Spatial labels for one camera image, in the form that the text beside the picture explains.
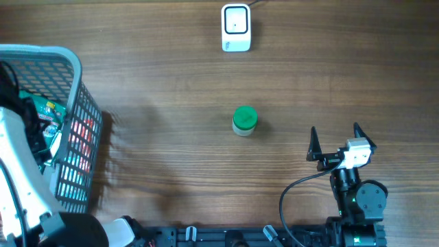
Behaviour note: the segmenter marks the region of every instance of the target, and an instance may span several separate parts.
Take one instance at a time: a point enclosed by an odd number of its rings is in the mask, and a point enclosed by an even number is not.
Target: wooden table
[[[81,59],[104,112],[91,212],[146,226],[279,225],[278,199],[353,136],[378,145],[361,178],[388,187],[389,246],[439,240],[438,4],[262,2],[252,50],[221,49],[224,2],[0,8],[2,43],[60,45]],[[231,130],[254,106],[255,133]],[[329,177],[292,189],[289,224],[337,215]]]

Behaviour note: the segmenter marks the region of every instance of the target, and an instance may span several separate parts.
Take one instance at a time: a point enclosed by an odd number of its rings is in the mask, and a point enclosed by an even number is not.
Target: white device
[[[221,9],[223,51],[248,51],[252,42],[250,8],[244,3],[226,4]]]

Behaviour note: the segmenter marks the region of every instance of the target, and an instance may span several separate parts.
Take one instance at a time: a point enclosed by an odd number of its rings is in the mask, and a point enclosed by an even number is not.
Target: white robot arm
[[[85,242],[88,243],[85,246],[110,247],[131,244],[135,236],[126,219],[100,224],[92,215],[67,213],[55,199],[29,147],[23,116],[11,110],[14,108],[11,102],[19,102],[13,97],[9,94],[8,99],[1,101],[7,102],[8,108],[0,106],[0,212],[8,244],[77,246]],[[40,233],[44,233],[43,242]]]

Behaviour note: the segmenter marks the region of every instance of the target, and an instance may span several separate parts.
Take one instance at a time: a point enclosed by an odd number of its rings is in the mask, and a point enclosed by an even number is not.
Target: basket
[[[14,69],[21,90],[66,107],[53,169],[45,169],[43,176],[68,212],[87,212],[103,123],[81,81],[80,60],[63,47],[33,45],[0,45],[0,60]]]

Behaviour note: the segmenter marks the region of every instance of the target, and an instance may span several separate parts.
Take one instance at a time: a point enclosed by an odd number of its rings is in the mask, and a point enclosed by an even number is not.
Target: green bottle cap
[[[233,123],[240,130],[251,130],[258,122],[258,114],[251,106],[240,106],[233,115]]]

